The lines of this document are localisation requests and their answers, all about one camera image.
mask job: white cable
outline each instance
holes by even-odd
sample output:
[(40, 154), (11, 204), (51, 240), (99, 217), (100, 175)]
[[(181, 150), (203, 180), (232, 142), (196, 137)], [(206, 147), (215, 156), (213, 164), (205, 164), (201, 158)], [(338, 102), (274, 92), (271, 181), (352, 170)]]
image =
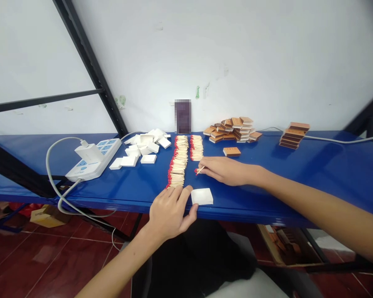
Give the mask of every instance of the white cable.
[(283, 131), (280, 128), (277, 128), (277, 127), (274, 127), (274, 126), (271, 126), (269, 128), (264, 128), (263, 130), (258, 130), (258, 131), (264, 131), (264, 130), (267, 130), (267, 129), (270, 129), (270, 128), (275, 128), (276, 130)]
[[(267, 129), (270, 129), (270, 128), (275, 128), (279, 131), (283, 131), (281, 130), (280, 128), (277, 128), (277, 127), (269, 127), (269, 128), (265, 128), (263, 130), (267, 130)], [(365, 139), (359, 139), (359, 140), (355, 140), (355, 141), (339, 141), (339, 140), (334, 140), (334, 139), (326, 139), (326, 138), (320, 138), (320, 137), (312, 137), (312, 136), (304, 136), (304, 139), (305, 138), (308, 138), (308, 139), (317, 139), (317, 140), (321, 140), (321, 141), (328, 141), (328, 142), (334, 142), (334, 143), (340, 143), (340, 144), (355, 144), (355, 143), (361, 143), (361, 142), (366, 142), (366, 141), (370, 141), (370, 140), (373, 140), (373, 137), (370, 137), (370, 138), (365, 138)]]
[[(131, 133), (128, 133), (128, 134), (126, 134), (126, 135), (124, 135), (121, 139), (120, 139), (120, 141), (122, 141), (125, 137), (127, 137), (127, 136), (129, 136), (129, 135), (131, 135), (131, 134), (133, 134), (133, 133), (139, 133), (139, 132), (131, 132)], [(86, 214), (86, 213), (84, 213), (83, 211), (81, 211), (80, 209), (78, 209), (77, 207), (75, 207), (73, 204), (71, 204), (67, 199), (65, 199), (65, 196), (77, 185), (77, 184), (79, 184), (81, 181), (82, 181), (82, 179), (77, 179), (76, 180), (76, 182), (62, 195), (59, 191), (58, 191), (58, 189), (57, 189), (57, 187), (55, 186), (55, 183), (54, 183), (54, 180), (53, 180), (53, 177), (52, 177), (52, 175), (51, 175), (51, 169), (50, 169), (50, 154), (51, 154), (51, 150), (54, 148), (54, 146), (55, 145), (57, 145), (59, 142), (61, 142), (61, 141), (63, 141), (63, 140), (66, 140), (66, 139), (77, 139), (77, 140), (80, 140), (81, 142), (82, 141), (84, 141), (84, 140), (82, 140), (81, 138), (78, 138), (78, 137), (66, 137), (66, 138), (63, 138), (63, 139), (60, 139), (60, 140), (58, 140), (58, 141), (56, 141), (54, 144), (52, 144), (51, 146), (50, 146), (50, 148), (47, 150), (47, 154), (46, 154), (46, 170), (47, 170), (47, 176), (48, 176), (48, 180), (50, 181), (50, 183), (51, 183), (51, 186), (53, 187), (53, 189), (54, 189), (54, 191), (55, 191), (55, 193), (60, 197), (60, 199), (59, 199), (59, 202), (58, 202), (58, 209), (61, 211), (61, 212), (63, 212), (63, 213), (65, 213), (65, 214), (71, 214), (71, 215), (77, 215), (77, 214), (75, 214), (75, 213), (69, 213), (69, 212), (67, 212), (66, 210), (64, 210), (63, 208), (62, 208), (62, 201), (64, 201), (66, 204), (68, 204), (69, 206), (71, 206), (74, 210), (76, 210), (76, 211), (78, 211), (81, 215), (84, 215), (85, 217), (88, 217), (89, 219), (92, 219), (92, 220), (94, 220), (94, 221), (97, 221), (97, 222), (99, 222), (99, 223), (102, 223), (102, 224), (104, 224), (104, 225), (106, 225), (106, 226), (110, 226), (110, 227), (112, 227), (112, 228), (114, 228), (113, 229), (113, 232), (112, 232), (112, 245), (113, 245), (113, 247), (115, 247), (118, 251), (120, 251), (120, 249), (118, 249), (117, 247), (116, 247), (116, 245), (115, 245), (115, 243), (114, 243), (114, 241), (113, 241), (113, 234), (115, 233), (115, 230), (116, 230), (116, 227), (114, 227), (114, 226), (112, 226), (112, 225), (110, 225), (110, 224), (107, 224), (107, 223), (105, 223), (105, 222), (103, 222), (103, 221), (100, 221), (100, 220), (98, 220), (98, 219), (96, 219), (96, 218), (94, 218), (93, 216), (90, 216), (90, 215), (88, 215), (88, 214)], [(109, 214), (109, 215), (105, 215), (105, 216), (96, 216), (96, 217), (107, 217), (107, 216), (110, 216), (110, 215), (112, 215), (113, 213), (115, 213), (116, 212), (116, 210), (115, 211), (113, 211), (111, 214)]]

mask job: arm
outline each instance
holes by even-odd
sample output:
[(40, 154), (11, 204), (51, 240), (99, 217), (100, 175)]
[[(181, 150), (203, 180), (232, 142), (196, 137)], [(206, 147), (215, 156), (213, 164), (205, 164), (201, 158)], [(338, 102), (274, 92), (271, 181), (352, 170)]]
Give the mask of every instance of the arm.
[(201, 173), (228, 185), (251, 184), (295, 209), (353, 251), (373, 262), (373, 214), (333, 195), (283, 178), (263, 167), (226, 157), (204, 157)]
[(76, 298), (118, 297), (130, 278), (166, 240), (185, 232), (196, 220), (197, 204), (183, 218), (191, 191), (191, 186), (163, 190), (152, 203), (149, 222)]

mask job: charger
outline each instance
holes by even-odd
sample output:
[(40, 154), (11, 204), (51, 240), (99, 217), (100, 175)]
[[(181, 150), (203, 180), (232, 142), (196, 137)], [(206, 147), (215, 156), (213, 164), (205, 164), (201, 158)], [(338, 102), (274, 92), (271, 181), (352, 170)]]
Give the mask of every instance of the charger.
[(86, 163), (97, 163), (104, 160), (104, 155), (95, 144), (88, 144), (86, 141), (81, 141), (81, 145), (75, 149), (75, 152)]

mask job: blue table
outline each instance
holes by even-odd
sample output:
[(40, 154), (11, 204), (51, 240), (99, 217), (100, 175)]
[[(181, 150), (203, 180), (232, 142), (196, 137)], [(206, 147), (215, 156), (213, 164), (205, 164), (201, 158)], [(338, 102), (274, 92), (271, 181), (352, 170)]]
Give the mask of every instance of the blue table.
[[(304, 139), (296, 151), (278, 145), (280, 132), (264, 132), (255, 143), (221, 141), (217, 144), (203, 138), (205, 156), (223, 156), (224, 147), (238, 147), (242, 153), (236, 160), (259, 164), (283, 177), (315, 187), (373, 213), (373, 143), (336, 144)], [(308, 135), (344, 141), (357, 137), (346, 132), (318, 131)], [(70, 135), (0, 136), (0, 145), (40, 174), (46, 174), (45, 155), (56, 140)], [(112, 138), (114, 134), (72, 135), (90, 143)], [(65, 175), (79, 157), (73, 152), (77, 140), (59, 144), (52, 153), (53, 175)], [(125, 156), (122, 145), (116, 157)], [(137, 163), (135, 168), (123, 167), (118, 171), (106, 169), (101, 177), (80, 183), (68, 196), (80, 207), (124, 210), (148, 213), (155, 196), (167, 185), (167, 171), (173, 156), (173, 145), (162, 147), (155, 164)], [(226, 221), (245, 221), (313, 227), (299, 213), (265, 191), (253, 186), (231, 187), (218, 183), (206, 175), (196, 176), (198, 162), (189, 160), (185, 185), (194, 188), (209, 187), (214, 205), (200, 206), (198, 217)], [(0, 200), (47, 203), (21, 186), (0, 175)]]

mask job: power strip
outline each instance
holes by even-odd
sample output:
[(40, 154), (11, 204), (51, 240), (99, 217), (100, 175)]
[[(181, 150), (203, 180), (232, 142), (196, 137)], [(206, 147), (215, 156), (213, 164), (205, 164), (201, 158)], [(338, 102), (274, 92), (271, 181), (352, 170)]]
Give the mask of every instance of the power strip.
[(82, 159), (65, 175), (65, 177), (72, 182), (76, 182), (77, 179), (87, 181), (98, 178), (104, 172), (120, 146), (120, 139), (107, 139), (99, 142), (97, 147), (104, 155), (104, 160), (96, 163), (87, 163)]

